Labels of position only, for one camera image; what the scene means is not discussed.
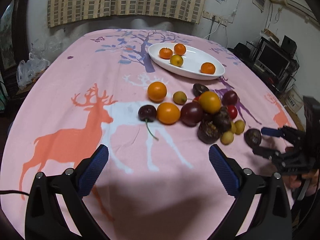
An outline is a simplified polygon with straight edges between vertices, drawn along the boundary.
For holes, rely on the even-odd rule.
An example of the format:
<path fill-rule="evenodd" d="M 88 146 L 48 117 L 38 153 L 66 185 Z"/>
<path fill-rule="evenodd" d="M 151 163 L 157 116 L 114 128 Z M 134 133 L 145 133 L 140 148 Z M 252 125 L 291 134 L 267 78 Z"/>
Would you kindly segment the right hand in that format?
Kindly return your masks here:
<path fill-rule="evenodd" d="M 317 171 L 310 171 L 309 173 L 303 174 L 303 179 L 310 179 L 309 187 L 306 191 L 306 196 L 311 196 L 317 191 L 317 182 L 318 182 L 318 174 L 319 170 Z M 298 179 L 296 175 L 291 176 L 283 176 L 283 181 L 288 189 L 294 190 L 301 186 L 302 181 Z"/>

